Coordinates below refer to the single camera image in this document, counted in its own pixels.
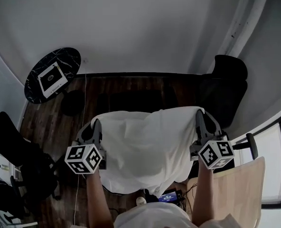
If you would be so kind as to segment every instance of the white shirt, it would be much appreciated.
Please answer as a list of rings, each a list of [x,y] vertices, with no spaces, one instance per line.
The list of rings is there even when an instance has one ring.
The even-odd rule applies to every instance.
[[[197,228],[189,216],[171,203],[155,202],[135,207],[120,214],[114,223],[115,228]],[[228,215],[225,219],[210,220],[200,228],[240,228],[235,219]]]

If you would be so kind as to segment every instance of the white towel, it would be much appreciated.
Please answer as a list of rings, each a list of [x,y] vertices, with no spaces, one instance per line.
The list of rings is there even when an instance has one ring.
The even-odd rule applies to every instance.
[[[191,170],[189,147],[197,138],[195,115],[202,108],[178,107],[153,113],[110,112],[96,116],[102,124],[102,147],[107,169],[100,170],[103,186],[128,194],[147,189],[159,197]]]

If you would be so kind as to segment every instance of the wooden chair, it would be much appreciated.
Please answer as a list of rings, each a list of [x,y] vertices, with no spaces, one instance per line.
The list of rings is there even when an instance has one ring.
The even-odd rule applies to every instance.
[[[256,228],[261,218],[262,189],[265,172],[264,157],[244,165],[214,174],[215,218],[224,219],[229,213],[242,228]],[[197,183],[192,178],[187,190]],[[193,207],[197,187],[187,193]]]

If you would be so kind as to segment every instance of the black marble table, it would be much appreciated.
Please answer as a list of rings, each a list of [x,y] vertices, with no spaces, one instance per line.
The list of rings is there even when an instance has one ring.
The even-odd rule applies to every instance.
[[[46,98],[40,88],[38,75],[46,70],[53,63],[57,62],[61,71],[68,80],[63,86],[56,90],[49,98]],[[28,101],[34,104],[41,104],[55,98],[59,93],[64,93],[65,97],[61,103],[61,109],[66,115],[75,115],[84,106],[84,93],[74,90],[69,93],[65,88],[72,82],[77,74],[81,63],[79,52],[70,47],[55,50],[43,57],[29,73],[25,83],[25,96]]]

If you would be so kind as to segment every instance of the white cloth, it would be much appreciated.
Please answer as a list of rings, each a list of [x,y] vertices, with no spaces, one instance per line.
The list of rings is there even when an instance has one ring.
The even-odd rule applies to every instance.
[[[107,169],[103,186],[128,194],[147,189],[159,197],[173,181],[184,181],[191,170],[189,147],[197,138],[195,115],[202,108],[178,107],[153,113],[110,112],[96,116],[102,124]]]
[[[120,214],[114,223],[115,228],[197,228],[191,223],[186,212],[171,203],[148,203]],[[228,215],[225,219],[209,220],[199,228],[241,228],[235,219]]]

